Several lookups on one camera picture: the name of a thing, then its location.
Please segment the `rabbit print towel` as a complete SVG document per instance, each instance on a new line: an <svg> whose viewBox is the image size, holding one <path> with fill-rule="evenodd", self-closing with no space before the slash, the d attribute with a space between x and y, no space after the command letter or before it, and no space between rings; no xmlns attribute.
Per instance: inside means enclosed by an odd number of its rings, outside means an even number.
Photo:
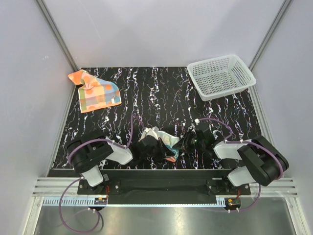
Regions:
<svg viewBox="0 0 313 235"><path fill-rule="evenodd" d="M180 138L172 136L167 132L161 130L158 131L158 137L161 138L165 146L173 152L170 156L167 156L165 159L167 161L175 163L179 156L179 151L177 149L174 149L173 146L179 142Z"/></svg>

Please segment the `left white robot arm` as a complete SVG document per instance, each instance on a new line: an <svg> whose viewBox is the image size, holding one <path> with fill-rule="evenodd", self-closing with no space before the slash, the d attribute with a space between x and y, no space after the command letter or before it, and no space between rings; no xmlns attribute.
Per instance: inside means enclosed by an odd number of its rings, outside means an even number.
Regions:
<svg viewBox="0 0 313 235"><path fill-rule="evenodd" d="M102 194L109 189L107 180L99 169L100 163L104 160L137 165L147 158L175 161L177 154L161 138L152 136L144 137L126 148L117 146L104 137L94 140L80 138L69 143L66 151L68 163L81 175L80 194Z"/></svg>

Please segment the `orange dotted checkered towel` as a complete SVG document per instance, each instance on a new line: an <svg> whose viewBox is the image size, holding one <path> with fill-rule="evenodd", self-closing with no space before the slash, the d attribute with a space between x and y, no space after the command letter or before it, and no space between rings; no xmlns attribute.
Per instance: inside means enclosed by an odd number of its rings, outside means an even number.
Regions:
<svg viewBox="0 0 313 235"><path fill-rule="evenodd" d="M78 88L81 113L88 113L122 104L119 88L116 84L79 70L68 75Z"/></svg>

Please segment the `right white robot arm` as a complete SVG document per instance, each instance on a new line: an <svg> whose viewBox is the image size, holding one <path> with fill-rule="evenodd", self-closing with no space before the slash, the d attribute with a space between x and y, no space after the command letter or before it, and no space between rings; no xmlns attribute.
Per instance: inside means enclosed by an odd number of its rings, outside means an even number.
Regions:
<svg viewBox="0 0 313 235"><path fill-rule="evenodd" d="M281 178L282 173L289 168L287 159L265 137L225 143L222 139L216 139L205 123L188 130L173 148L186 154L197 150L210 158L243 162L243 166L233 169L227 176L207 183L208 190L213 195L239 193L241 186L250 183L266 187Z"/></svg>

